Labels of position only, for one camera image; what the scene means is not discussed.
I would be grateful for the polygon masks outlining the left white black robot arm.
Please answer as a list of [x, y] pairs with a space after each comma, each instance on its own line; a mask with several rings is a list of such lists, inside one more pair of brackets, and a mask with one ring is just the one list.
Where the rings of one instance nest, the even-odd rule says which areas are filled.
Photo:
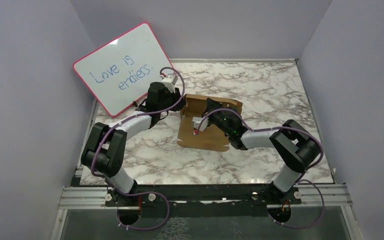
[[127, 141], [155, 126], [162, 113], [177, 112], [184, 105], [179, 88], [152, 82], [146, 99], [131, 115], [116, 123], [98, 122], [92, 126], [80, 157], [81, 164], [114, 187], [124, 205], [132, 205], [137, 200], [136, 182], [122, 167]]

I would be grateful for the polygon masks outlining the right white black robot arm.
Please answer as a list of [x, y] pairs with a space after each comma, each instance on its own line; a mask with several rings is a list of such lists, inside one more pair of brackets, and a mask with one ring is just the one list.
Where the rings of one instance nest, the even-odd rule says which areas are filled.
[[199, 131], [215, 125], [237, 150], [274, 148], [284, 161], [279, 174], [269, 185], [269, 199], [280, 204], [289, 196], [289, 190], [317, 165], [324, 156], [321, 142], [293, 119], [273, 128], [252, 129], [234, 107], [224, 107], [211, 98], [197, 126]]

